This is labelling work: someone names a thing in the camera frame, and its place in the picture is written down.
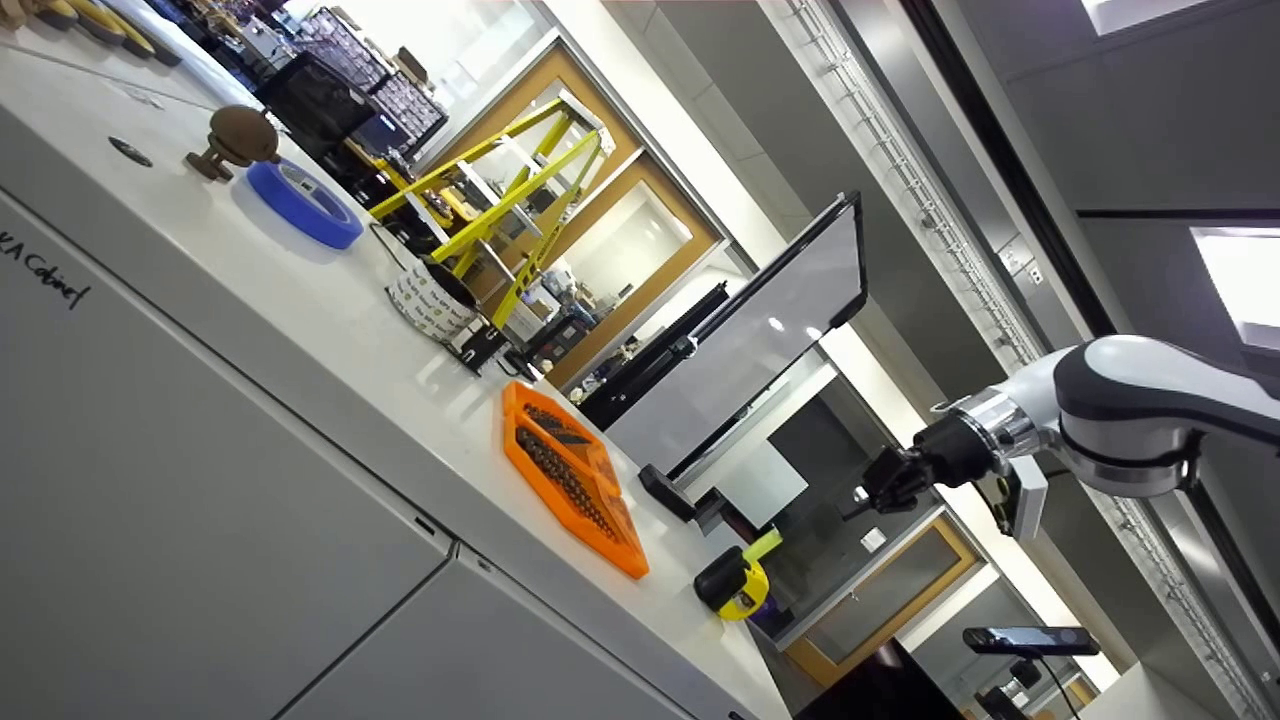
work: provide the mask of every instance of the countertop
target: countertop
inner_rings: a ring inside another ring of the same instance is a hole
[[[621,452],[648,574],[637,584],[572,541],[498,456],[503,379],[475,379],[390,311],[378,241],[327,251],[253,207],[247,189],[186,173],[217,98],[184,70],[86,44],[0,29],[3,193],[679,709],[788,717],[747,629],[691,596],[712,541],[664,516]]]

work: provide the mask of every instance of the ceiling light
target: ceiling light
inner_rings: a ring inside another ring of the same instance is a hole
[[[1081,3],[1088,11],[1093,31],[1112,36],[1112,31],[1197,7],[1203,0],[1081,0]]]
[[[1280,226],[1191,226],[1236,332],[1280,351]]]

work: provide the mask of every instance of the orange basket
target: orange basket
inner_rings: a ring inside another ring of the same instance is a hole
[[[637,579],[648,571],[607,448],[587,422],[551,396],[507,383],[503,456],[575,541]]]

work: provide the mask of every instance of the robotic arm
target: robotic arm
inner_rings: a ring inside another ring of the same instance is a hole
[[[1280,448],[1280,400],[1172,345],[1102,336],[954,400],[912,448],[880,452],[862,492],[900,512],[930,483],[975,483],[1050,448],[1100,492],[1159,496],[1197,473],[1206,431]]]

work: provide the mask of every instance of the cable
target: cable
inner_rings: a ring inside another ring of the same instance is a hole
[[[1050,671],[1050,662],[1047,662],[1045,656],[1036,656],[1036,662],[1047,671],[1047,680],[1050,680],[1050,683],[1054,683],[1054,691],[1064,694],[1067,711],[1081,720],[1081,711],[1076,711],[1076,703],[1073,703],[1073,694],[1067,694],[1064,680]]]

